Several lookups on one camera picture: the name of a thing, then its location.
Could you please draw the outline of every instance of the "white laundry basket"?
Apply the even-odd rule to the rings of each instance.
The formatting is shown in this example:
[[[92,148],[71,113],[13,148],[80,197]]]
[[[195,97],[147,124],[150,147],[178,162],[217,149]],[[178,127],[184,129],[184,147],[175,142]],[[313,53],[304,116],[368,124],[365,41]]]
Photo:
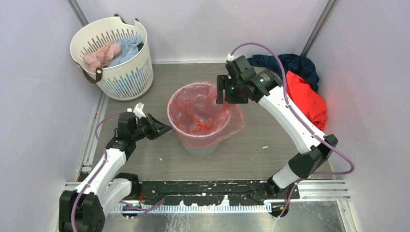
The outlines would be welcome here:
[[[110,68],[88,71],[84,57],[108,41],[119,41],[125,37],[140,35],[144,46],[136,56],[125,63]],[[135,25],[125,24],[119,16],[92,22],[81,28],[70,44],[73,60],[81,66],[83,74],[93,84],[97,84],[110,98],[127,101],[140,97],[151,87],[154,73],[149,54],[148,39],[144,26],[135,19]]]

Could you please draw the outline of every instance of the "black cloth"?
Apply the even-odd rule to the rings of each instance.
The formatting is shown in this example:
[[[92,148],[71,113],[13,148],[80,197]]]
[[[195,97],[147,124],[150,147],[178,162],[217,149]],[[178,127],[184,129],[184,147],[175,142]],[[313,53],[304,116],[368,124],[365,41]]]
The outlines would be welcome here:
[[[315,64],[310,59],[295,54],[282,54],[278,57],[285,69],[285,73],[288,71],[293,72],[308,82],[313,91],[318,91],[319,77],[316,73]],[[255,67],[272,70],[282,77],[278,63],[273,56],[253,55],[252,58],[248,58],[248,62]]]

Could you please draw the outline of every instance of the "wall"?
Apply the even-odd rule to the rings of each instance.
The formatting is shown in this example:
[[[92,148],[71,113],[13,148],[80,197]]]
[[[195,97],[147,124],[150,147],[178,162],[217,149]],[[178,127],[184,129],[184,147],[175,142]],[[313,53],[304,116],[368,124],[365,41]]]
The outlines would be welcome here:
[[[89,21],[138,18],[158,61],[226,60],[237,45],[260,42],[299,54],[327,0],[77,0]],[[238,53],[267,54],[248,46]]]
[[[308,57],[363,231],[409,231],[410,2],[339,1]],[[348,167],[335,159],[335,169]]]
[[[0,1],[0,231],[55,229],[100,91],[72,62],[64,0]]]

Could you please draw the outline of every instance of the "clothing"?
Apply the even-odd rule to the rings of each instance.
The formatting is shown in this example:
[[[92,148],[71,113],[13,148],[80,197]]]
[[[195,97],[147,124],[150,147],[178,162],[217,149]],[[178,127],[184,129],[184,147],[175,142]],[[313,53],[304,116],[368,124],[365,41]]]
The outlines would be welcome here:
[[[318,91],[319,77],[316,73],[315,64],[313,64],[310,59],[295,54],[282,54],[278,57],[283,65],[285,73],[288,71],[293,72],[309,83],[313,91]],[[278,62],[276,62],[276,59],[273,56],[253,55],[252,58],[248,58],[248,62],[252,66],[264,67],[274,71],[280,77],[282,76]]]
[[[286,73],[287,92],[295,105],[318,129],[326,126],[326,104],[309,83],[291,71]]]
[[[118,55],[111,61],[108,67],[113,67],[122,63],[127,62],[132,59],[139,52],[139,45],[142,44],[142,38],[136,35],[134,39],[124,38],[117,41],[117,44],[121,47],[121,51]]]
[[[88,70],[95,73],[97,68],[104,68],[110,64],[114,56],[120,52],[119,44],[109,41],[97,51],[87,54],[84,61],[89,65]]]

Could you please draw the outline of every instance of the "red clothing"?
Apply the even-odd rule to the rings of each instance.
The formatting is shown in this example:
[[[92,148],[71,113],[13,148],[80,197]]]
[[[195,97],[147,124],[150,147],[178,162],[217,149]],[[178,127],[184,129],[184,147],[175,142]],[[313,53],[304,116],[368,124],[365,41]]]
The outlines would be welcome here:
[[[324,99],[315,93],[308,82],[288,71],[286,74],[287,92],[295,105],[321,131],[326,125],[326,104]]]

